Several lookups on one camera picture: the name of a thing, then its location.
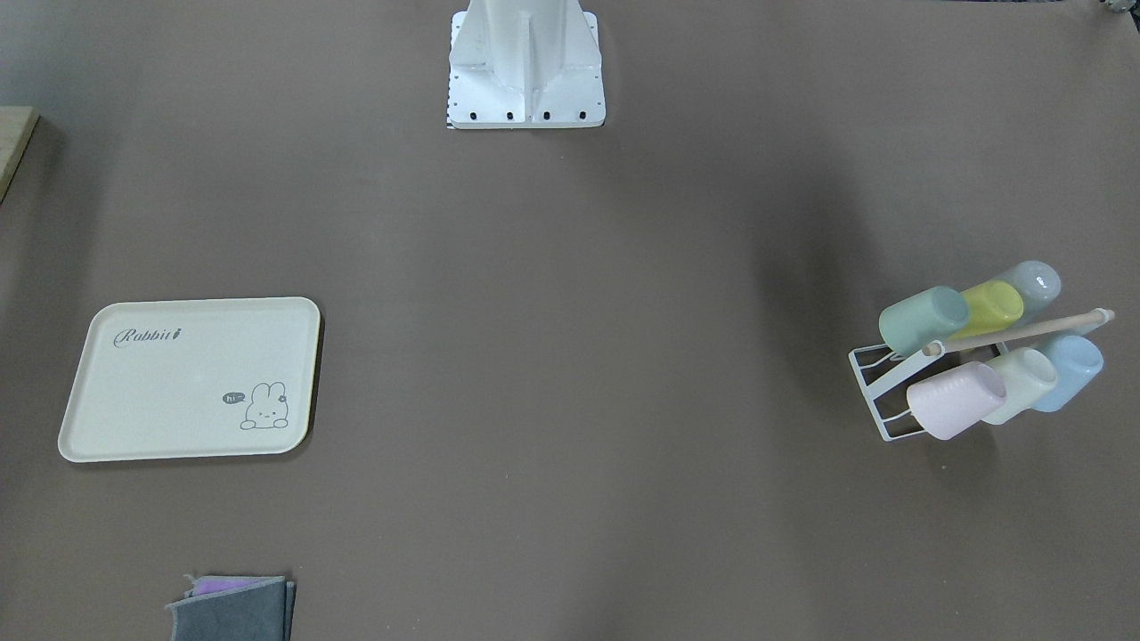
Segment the stack of cloths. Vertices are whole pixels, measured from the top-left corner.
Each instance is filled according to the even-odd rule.
[[[186,599],[166,606],[171,641],[288,641],[295,586],[284,576],[187,578]]]

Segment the yellow cup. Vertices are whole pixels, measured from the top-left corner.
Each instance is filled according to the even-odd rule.
[[[962,298],[970,306],[970,322],[951,339],[1004,330],[1025,314],[1021,294],[1004,281],[986,281],[962,292]]]

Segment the tray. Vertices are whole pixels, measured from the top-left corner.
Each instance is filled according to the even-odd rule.
[[[76,463],[279,454],[309,430],[306,298],[120,302],[91,319],[59,429]]]

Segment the rabbit text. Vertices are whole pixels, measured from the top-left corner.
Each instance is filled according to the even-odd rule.
[[[145,332],[139,332],[138,330],[123,330],[122,332],[115,334],[115,347],[124,348],[132,342],[139,341],[172,341],[178,338],[178,334],[181,333],[181,327],[174,331],[147,330]]]

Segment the mug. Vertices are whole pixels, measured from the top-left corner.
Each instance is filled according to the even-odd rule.
[[[1019,262],[994,281],[1009,283],[1021,294],[1025,313],[1013,323],[1015,327],[1032,322],[1061,293],[1061,277],[1057,270],[1040,260]]]
[[[970,322],[952,339],[988,334],[1009,327],[1025,313],[1025,302],[1013,285],[1004,281],[986,281],[962,292],[970,306]]]
[[[930,341],[948,338],[969,319],[970,308],[962,294],[939,285],[883,309],[879,334],[887,347],[910,356]]]
[[[906,388],[911,415],[930,436],[946,440],[1005,403],[1005,383],[985,363],[971,360]]]
[[[987,363],[1005,383],[1005,404],[982,420],[1000,425],[1025,412],[1057,388],[1057,368],[1029,347],[1019,347]]]
[[[1105,357],[1092,341],[1075,334],[1050,336],[1036,346],[1057,367],[1057,388],[1033,404],[1037,412],[1057,412],[1105,367]]]

